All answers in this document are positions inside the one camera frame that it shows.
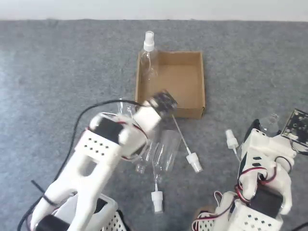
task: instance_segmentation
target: white spray nozzle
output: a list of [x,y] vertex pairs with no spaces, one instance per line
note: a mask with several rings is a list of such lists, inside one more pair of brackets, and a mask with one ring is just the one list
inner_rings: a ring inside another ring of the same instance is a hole
[[145,32],[143,49],[147,52],[151,52],[151,51],[154,50],[154,48],[155,48],[154,32],[153,31],[147,31],[147,32]]
[[186,156],[186,159],[188,163],[191,164],[196,173],[201,172],[203,170],[196,153],[190,153],[188,156]]
[[239,146],[239,144],[233,134],[233,131],[231,129],[226,130],[226,136],[227,136],[228,148],[234,151],[236,158],[240,161],[239,157],[237,156],[237,152],[236,152],[236,148]]
[[151,192],[152,201],[154,204],[154,212],[162,213],[163,212],[163,192],[155,191]]

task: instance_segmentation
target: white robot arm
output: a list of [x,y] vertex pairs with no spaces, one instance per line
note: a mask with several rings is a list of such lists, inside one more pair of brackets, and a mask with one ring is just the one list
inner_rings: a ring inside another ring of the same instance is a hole
[[[175,100],[167,92],[161,92],[146,101],[133,118],[122,115],[109,117],[103,113],[94,117],[61,175],[45,192],[45,196],[56,204],[72,192],[78,193],[75,217],[66,230],[85,230],[100,193],[120,158],[131,159],[146,143],[147,134],[175,107]],[[95,162],[96,166],[89,175],[85,175],[90,162]],[[42,198],[33,211],[31,230],[36,230],[40,221],[54,209]]]
[[200,213],[193,231],[280,230],[281,215],[292,207],[289,172],[294,158],[297,153],[308,154],[308,115],[295,109],[282,134],[275,137],[255,127],[253,123],[241,146],[235,192],[221,195],[214,214]]

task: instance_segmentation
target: open cardboard box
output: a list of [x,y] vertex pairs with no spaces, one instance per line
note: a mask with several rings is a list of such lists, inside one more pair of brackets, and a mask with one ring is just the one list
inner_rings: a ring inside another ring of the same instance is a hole
[[143,79],[139,54],[135,100],[142,103],[156,92],[166,89],[178,102],[176,117],[201,118],[205,110],[202,52],[160,51],[158,64],[158,76],[151,80]]

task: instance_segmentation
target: circuit board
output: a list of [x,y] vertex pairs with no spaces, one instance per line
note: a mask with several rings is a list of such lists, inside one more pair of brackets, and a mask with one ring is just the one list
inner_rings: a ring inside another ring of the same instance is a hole
[[295,109],[287,121],[281,136],[308,147],[308,113]]

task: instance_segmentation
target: white basket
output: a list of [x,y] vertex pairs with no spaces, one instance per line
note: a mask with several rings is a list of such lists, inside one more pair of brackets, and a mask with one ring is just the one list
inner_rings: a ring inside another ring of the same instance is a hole
[[[201,213],[198,218],[205,218],[205,217],[210,217],[212,214],[210,213]],[[200,220],[197,222],[198,226],[198,231],[212,231],[214,229],[214,219],[209,219],[209,220]]]
[[110,220],[107,226],[102,228],[101,231],[126,231],[124,223],[118,212],[115,212],[114,217]]
[[229,224],[227,231],[279,231],[283,221],[280,215],[274,219],[235,201]]

